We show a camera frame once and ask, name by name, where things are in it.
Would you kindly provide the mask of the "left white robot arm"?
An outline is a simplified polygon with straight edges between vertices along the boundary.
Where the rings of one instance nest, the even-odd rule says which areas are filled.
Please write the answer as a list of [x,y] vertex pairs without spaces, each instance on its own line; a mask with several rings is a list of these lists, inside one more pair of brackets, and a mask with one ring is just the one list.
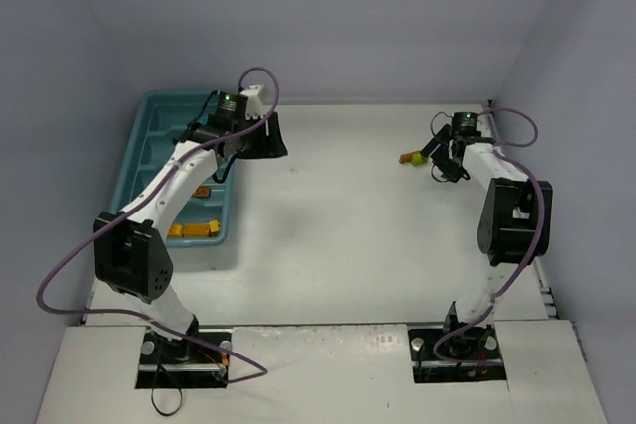
[[168,340],[195,337],[196,315],[171,285],[170,226],[195,190],[233,159],[287,155],[278,115],[265,106],[262,84],[235,93],[217,91],[206,121],[194,119],[149,185],[118,213],[102,213],[93,226],[96,278],[135,302],[134,315]]

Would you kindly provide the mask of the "thin brown lego plate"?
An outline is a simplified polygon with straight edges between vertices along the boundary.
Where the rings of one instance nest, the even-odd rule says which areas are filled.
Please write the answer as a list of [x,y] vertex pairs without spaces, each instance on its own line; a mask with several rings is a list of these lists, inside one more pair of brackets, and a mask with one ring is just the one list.
[[402,154],[399,157],[399,162],[401,164],[411,163],[412,160],[418,155],[418,152],[406,153]]

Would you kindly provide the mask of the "small green lego brick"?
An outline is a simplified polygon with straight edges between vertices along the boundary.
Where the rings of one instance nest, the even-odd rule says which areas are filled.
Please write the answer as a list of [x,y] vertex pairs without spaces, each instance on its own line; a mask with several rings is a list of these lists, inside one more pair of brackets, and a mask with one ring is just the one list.
[[414,153],[410,158],[410,164],[414,167],[421,167],[428,163],[428,158],[420,153]]

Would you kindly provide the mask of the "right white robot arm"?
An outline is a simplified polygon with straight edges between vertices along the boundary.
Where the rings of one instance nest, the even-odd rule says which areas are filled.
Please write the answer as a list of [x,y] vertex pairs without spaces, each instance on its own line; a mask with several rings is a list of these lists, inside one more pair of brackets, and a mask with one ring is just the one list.
[[431,176],[441,184],[476,181],[484,188],[484,203],[476,230],[485,269],[477,290],[467,301],[452,303],[442,337],[434,352],[483,342],[502,297],[532,262],[547,252],[550,241],[553,188],[538,180],[521,163],[508,158],[502,144],[479,129],[481,113],[458,112],[432,130],[421,150],[431,163]]

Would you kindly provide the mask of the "yellow striped lego piece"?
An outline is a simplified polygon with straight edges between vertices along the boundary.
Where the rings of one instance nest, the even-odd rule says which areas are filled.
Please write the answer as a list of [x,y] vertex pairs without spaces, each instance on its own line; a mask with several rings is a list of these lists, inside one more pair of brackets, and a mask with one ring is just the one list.
[[184,236],[184,226],[179,223],[173,223],[167,232],[168,238],[182,238]]

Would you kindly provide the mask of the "long yellow lego brick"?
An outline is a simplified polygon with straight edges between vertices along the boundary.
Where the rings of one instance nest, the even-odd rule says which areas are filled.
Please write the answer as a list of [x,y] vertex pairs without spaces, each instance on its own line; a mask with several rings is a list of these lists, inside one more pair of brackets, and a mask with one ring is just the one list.
[[183,227],[184,238],[206,238],[211,234],[211,228],[207,223],[189,223]]

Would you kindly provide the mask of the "orange brown lego brick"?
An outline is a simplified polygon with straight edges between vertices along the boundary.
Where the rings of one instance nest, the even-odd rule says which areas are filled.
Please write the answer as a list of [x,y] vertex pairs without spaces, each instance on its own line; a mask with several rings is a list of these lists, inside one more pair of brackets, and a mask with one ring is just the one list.
[[194,198],[208,198],[211,194],[211,189],[208,186],[199,187],[194,193]]

